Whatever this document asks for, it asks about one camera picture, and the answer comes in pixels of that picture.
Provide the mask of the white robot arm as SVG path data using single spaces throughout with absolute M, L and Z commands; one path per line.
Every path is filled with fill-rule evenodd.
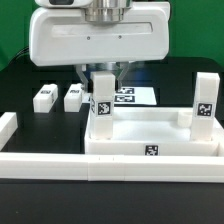
M 171 6 L 167 1 L 35 0 L 29 54 L 37 66 L 74 65 L 90 92 L 82 67 L 118 63 L 117 87 L 134 61 L 162 60 L 169 52 Z

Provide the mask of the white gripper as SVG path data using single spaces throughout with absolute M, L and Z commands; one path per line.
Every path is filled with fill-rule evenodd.
M 29 51 L 38 66 L 75 65 L 82 88 L 91 63 L 117 62 L 117 89 L 130 61 L 169 51 L 168 2 L 40 2 L 30 21 Z

